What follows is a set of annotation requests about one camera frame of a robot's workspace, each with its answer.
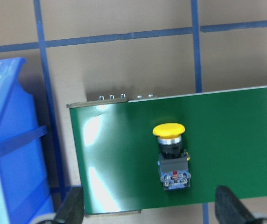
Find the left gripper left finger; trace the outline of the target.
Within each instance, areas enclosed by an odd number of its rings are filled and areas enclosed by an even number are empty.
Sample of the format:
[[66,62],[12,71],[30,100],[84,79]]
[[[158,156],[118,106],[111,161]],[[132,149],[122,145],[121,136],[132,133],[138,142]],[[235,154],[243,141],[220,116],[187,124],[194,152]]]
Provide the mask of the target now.
[[55,224],[81,224],[84,219],[83,187],[71,187],[66,198],[60,205],[55,218]]

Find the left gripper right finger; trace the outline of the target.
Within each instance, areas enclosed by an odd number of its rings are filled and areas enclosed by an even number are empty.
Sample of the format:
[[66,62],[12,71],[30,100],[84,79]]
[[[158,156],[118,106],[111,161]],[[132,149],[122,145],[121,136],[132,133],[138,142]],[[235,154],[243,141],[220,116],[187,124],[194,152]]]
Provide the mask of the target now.
[[217,186],[215,216],[220,224],[254,224],[256,218],[227,186]]

